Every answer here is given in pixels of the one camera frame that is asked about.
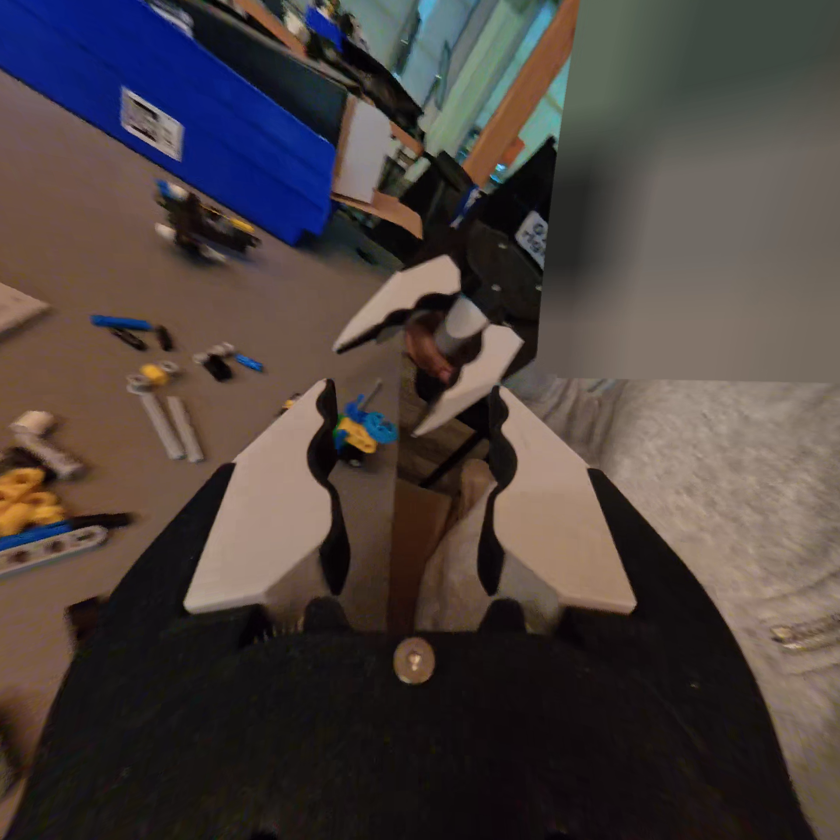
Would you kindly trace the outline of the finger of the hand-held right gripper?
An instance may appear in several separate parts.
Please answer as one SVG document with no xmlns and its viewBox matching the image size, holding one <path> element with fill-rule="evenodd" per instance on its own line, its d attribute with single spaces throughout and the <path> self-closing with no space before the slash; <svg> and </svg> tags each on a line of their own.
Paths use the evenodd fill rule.
<svg viewBox="0 0 840 840">
<path fill-rule="evenodd" d="M 449 310 L 460 292 L 461 271 L 446 255 L 400 270 L 347 322 L 332 351 L 345 354 L 387 341 L 415 316 Z"/>
<path fill-rule="evenodd" d="M 491 324 L 480 335 L 477 356 L 462 365 L 453 381 L 429 404 L 412 431 L 413 437 L 430 434 L 487 397 L 504 378 L 523 345 L 507 325 Z"/>
</svg>

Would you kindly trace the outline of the black case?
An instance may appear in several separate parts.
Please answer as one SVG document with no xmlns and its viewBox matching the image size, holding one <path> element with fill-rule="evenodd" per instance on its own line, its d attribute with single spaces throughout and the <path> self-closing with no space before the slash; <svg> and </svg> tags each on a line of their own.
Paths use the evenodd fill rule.
<svg viewBox="0 0 840 840">
<path fill-rule="evenodd" d="M 336 144 L 349 96 L 376 106 L 424 146 L 422 108 L 377 59 L 353 42 L 297 56 L 262 21 L 218 2 L 174 2 L 198 44 L 325 140 Z"/>
</svg>

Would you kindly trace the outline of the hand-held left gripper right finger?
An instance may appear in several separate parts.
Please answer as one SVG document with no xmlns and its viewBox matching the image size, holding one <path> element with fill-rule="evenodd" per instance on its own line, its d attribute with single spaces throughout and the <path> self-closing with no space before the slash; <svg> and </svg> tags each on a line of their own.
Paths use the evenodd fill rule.
<svg viewBox="0 0 840 840">
<path fill-rule="evenodd" d="M 629 615 L 628 580 L 587 463 L 505 387 L 488 398 L 489 467 L 478 580 L 493 600 L 527 617 L 568 607 Z"/>
</svg>

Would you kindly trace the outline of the grey lego axle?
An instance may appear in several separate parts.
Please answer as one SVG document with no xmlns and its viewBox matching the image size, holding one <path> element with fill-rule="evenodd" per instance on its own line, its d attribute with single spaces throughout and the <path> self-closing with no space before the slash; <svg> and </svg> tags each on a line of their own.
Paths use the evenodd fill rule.
<svg viewBox="0 0 840 840">
<path fill-rule="evenodd" d="M 140 393 L 140 403 L 150 419 L 152 427 L 161 441 L 166 456 L 171 460 L 181 460 L 186 452 L 181 439 L 178 437 L 168 416 L 158 398 L 152 392 Z"/>
<path fill-rule="evenodd" d="M 175 395 L 168 396 L 166 401 L 175 431 L 181 440 L 186 460 L 193 464 L 202 463 L 205 455 L 186 404 L 181 397 Z"/>
</svg>

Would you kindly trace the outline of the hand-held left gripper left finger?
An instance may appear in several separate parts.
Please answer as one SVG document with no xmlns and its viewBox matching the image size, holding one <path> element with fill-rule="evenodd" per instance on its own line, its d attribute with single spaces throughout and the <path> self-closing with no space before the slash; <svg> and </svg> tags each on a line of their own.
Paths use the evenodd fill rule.
<svg viewBox="0 0 840 840">
<path fill-rule="evenodd" d="M 330 481 L 334 382 L 317 381 L 235 459 L 183 605 L 193 615 L 259 606 L 302 617 L 340 595 L 350 540 Z"/>
</svg>

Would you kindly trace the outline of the small yellow lego piece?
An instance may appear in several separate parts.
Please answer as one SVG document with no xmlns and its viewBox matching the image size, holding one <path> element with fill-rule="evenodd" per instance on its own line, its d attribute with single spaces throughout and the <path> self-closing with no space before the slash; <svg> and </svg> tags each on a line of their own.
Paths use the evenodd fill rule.
<svg viewBox="0 0 840 840">
<path fill-rule="evenodd" d="M 11 500 L 1 500 L 1 537 L 16 536 L 34 527 L 56 524 L 67 519 L 67 509 L 58 496 L 39 490 Z"/>
</svg>

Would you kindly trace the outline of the wooden table frame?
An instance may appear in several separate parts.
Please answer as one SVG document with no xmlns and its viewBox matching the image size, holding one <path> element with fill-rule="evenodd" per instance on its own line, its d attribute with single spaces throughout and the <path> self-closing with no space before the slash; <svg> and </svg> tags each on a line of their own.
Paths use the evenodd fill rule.
<svg viewBox="0 0 840 840">
<path fill-rule="evenodd" d="M 562 1 L 509 90 L 480 132 L 463 165 L 478 187 L 484 187 L 520 131 L 568 62 L 580 8 L 578 1 Z"/>
</svg>

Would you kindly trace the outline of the person's grey fleece clothing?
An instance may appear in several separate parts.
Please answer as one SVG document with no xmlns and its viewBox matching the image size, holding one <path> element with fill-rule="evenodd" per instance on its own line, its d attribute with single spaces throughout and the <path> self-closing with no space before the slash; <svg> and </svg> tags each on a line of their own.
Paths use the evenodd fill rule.
<svg viewBox="0 0 840 840">
<path fill-rule="evenodd" d="M 839 836 L 839 386 L 507 385 L 706 588 L 748 660 L 802 809 Z"/>
</svg>

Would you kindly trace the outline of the blue bin with square tag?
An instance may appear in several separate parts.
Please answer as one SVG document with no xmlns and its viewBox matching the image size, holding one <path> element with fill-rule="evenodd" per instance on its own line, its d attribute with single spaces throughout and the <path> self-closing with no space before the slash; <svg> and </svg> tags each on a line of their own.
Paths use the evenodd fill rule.
<svg viewBox="0 0 840 840">
<path fill-rule="evenodd" d="M 333 143 L 145 2 L 2 2 L 8 75 L 288 245 L 333 211 Z"/>
</svg>

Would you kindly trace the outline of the black lego assembly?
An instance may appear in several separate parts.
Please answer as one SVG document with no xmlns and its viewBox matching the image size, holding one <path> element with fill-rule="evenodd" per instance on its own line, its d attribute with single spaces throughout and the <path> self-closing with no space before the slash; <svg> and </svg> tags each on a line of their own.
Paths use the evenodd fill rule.
<svg viewBox="0 0 840 840">
<path fill-rule="evenodd" d="M 156 180 L 155 201 L 166 216 L 164 222 L 154 224 L 155 233 L 194 261 L 222 265 L 246 259 L 261 246 L 251 224 L 206 204 L 174 182 Z"/>
</svg>

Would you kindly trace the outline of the grey lego pin connector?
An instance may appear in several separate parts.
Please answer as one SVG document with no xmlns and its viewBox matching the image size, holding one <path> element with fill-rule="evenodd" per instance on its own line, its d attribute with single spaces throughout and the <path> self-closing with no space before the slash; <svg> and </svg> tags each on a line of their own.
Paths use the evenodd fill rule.
<svg viewBox="0 0 840 840">
<path fill-rule="evenodd" d="M 58 479 L 75 480 L 82 477 L 87 471 L 86 466 L 77 458 L 41 436 L 29 432 L 15 432 L 14 439 L 21 448 L 37 457 L 51 469 Z"/>
</svg>

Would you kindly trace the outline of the person's right hand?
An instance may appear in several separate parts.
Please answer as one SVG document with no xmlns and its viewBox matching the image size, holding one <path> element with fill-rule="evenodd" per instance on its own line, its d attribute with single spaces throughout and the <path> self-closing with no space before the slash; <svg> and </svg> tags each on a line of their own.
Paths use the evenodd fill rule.
<svg viewBox="0 0 840 840">
<path fill-rule="evenodd" d="M 455 368 L 437 346 L 435 333 L 445 320 L 440 311 L 416 315 L 404 328 L 405 351 L 418 370 L 449 385 Z"/>
</svg>

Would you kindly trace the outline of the lego gear assembly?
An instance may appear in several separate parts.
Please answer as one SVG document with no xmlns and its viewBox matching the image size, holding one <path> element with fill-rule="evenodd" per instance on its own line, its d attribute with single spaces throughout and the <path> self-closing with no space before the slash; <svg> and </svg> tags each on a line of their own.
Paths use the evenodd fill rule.
<svg viewBox="0 0 840 840">
<path fill-rule="evenodd" d="M 332 431 L 336 454 L 344 464 L 360 468 L 383 446 L 398 440 L 398 428 L 382 413 L 373 412 L 369 404 L 382 389 L 382 379 L 376 380 L 368 393 L 359 394 L 345 403 Z"/>
</svg>

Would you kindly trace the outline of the grey lego beam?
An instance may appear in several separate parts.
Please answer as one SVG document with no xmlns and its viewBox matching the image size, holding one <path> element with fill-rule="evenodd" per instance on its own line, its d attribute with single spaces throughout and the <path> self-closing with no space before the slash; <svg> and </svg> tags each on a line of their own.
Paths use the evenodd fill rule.
<svg viewBox="0 0 840 840">
<path fill-rule="evenodd" d="M 107 528 L 88 526 L 62 533 L 55 532 L 42 539 L 2 549 L 1 577 L 27 572 L 44 564 L 97 549 L 108 539 Z"/>
</svg>

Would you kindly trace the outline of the lego instruction booklet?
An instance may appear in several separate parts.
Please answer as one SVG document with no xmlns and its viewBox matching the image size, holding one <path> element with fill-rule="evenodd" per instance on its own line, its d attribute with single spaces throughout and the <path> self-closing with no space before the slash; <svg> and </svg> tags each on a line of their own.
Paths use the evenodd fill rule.
<svg viewBox="0 0 840 840">
<path fill-rule="evenodd" d="M 47 314 L 50 305 L 20 290 L 1 284 L 1 340 Z"/>
</svg>

